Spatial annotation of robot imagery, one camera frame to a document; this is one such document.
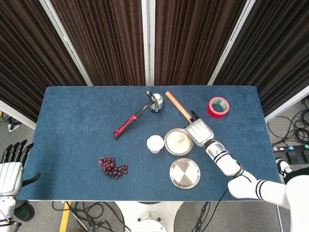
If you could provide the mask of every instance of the brown curtain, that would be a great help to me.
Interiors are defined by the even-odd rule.
[[[94,85],[145,85],[140,0],[52,0]]]
[[[309,1],[258,0],[214,84],[257,86],[267,116],[309,85]]]
[[[0,100],[36,121],[48,86],[85,85],[38,0],[0,1]]]
[[[245,0],[157,0],[155,85],[206,85]]]

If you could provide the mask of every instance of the roll of tape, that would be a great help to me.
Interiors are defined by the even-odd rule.
[[[213,104],[218,104],[223,108],[222,112],[218,112],[215,111],[213,108]],[[227,100],[225,100],[224,98],[220,98],[220,97],[215,97],[213,99],[210,100],[208,106],[207,106],[207,111],[210,114],[210,116],[214,117],[214,118],[221,118],[224,115],[227,114],[227,112],[230,109],[230,105],[228,104]]]

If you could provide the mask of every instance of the silver plate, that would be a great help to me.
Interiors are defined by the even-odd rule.
[[[168,145],[167,145],[167,138],[168,138],[168,136],[169,136],[172,132],[175,132],[175,131],[184,134],[184,135],[185,135],[187,138],[189,138],[189,140],[190,140],[189,149],[188,149],[187,151],[183,152],[183,153],[180,153],[180,154],[179,154],[179,153],[173,152],[173,151],[168,147]],[[192,149],[192,147],[193,147],[193,141],[192,141],[191,137],[189,136],[188,132],[186,132],[184,129],[175,128],[175,129],[171,129],[171,130],[170,130],[169,132],[167,132],[167,134],[165,135],[165,137],[164,137],[164,145],[165,145],[167,151],[169,151],[169,153],[171,153],[171,154],[173,154],[173,155],[175,155],[175,156],[184,156],[184,155],[188,154],[188,153],[191,151],[191,149]]]
[[[181,158],[172,163],[169,176],[177,187],[191,189],[198,184],[201,174],[197,163],[188,158]]]

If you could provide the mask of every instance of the paper cup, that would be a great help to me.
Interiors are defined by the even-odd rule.
[[[147,139],[147,147],[154,154],[159,153],[163,146],[164,140],[159,135],[153,135]]]

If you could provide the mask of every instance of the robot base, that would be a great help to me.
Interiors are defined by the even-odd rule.
[[[132,232],[173,232],[174,220],[183,202],[115,202]]]

